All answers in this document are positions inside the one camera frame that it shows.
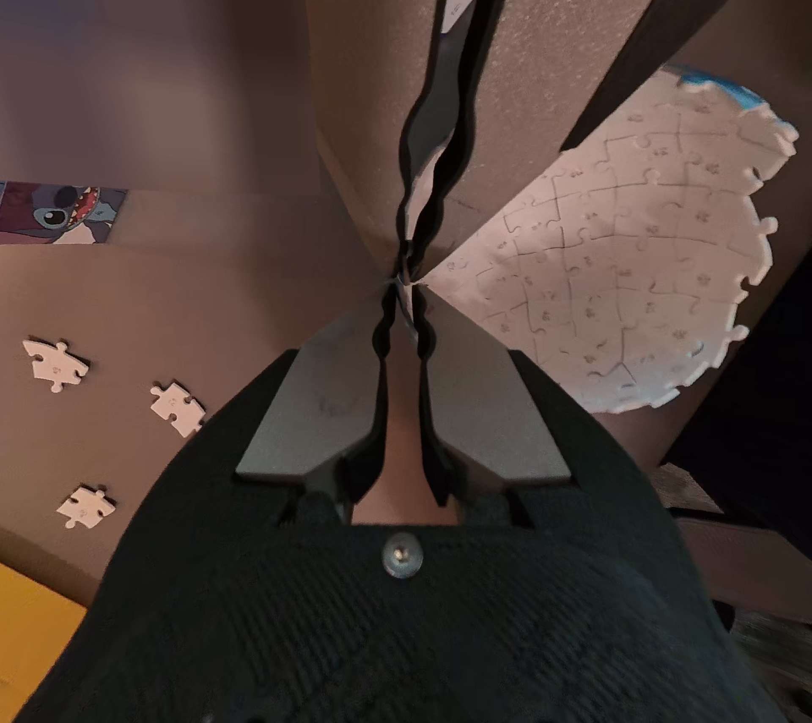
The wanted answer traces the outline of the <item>blue puzzle ball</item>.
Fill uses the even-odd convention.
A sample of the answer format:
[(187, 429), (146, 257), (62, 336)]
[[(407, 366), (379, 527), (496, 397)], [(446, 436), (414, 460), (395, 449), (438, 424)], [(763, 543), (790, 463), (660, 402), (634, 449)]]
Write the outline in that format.
[(778, 229), (752, 197), (797, 137), (750, 89), (661, 68), (422, 283), (590, 413), (661, 406), (746, 338)]

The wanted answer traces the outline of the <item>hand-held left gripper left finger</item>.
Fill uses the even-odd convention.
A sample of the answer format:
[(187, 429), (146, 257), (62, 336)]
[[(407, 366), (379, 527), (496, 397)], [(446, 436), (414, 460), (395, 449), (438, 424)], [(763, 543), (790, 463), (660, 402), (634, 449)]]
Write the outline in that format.
[(241, 479), (356, 505), (384, 463), (391, 287), (340, 315), (295, 353), (236, 467)]

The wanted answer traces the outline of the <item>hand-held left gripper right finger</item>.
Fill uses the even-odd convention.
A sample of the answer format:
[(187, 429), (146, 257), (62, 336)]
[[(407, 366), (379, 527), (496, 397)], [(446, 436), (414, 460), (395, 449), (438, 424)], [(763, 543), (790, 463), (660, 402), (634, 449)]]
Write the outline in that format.
[(572, 473), (510, 350), (428, 288), (412, 290), (421, 457), (434, 500), (564, 485)]

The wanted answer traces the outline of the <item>yellow board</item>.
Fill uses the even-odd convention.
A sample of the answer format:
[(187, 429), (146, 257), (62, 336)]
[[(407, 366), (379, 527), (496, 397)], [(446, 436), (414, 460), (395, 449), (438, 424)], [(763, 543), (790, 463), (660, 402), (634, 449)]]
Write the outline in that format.
[(62, 654), (86, 608), (1, 565), (1, 721), (13, 721)]

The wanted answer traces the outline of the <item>printed puzzle box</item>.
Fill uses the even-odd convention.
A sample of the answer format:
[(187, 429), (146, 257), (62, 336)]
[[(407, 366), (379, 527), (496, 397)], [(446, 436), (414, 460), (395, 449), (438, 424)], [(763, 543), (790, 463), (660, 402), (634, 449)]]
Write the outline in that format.
[(1, 182), (1, 244), (105, 243), (127, 190)]

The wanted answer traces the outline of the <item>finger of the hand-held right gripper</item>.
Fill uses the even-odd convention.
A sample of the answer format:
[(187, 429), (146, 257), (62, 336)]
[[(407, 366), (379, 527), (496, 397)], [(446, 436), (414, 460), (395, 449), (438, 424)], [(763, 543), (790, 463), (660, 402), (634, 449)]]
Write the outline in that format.
[(403, 127), (425, 83), (437, 0), (306, 0), (317, 145), (375, 265), (393, 270)]
[(420, 276), (546, 170), (651, 0), (476, 0)]

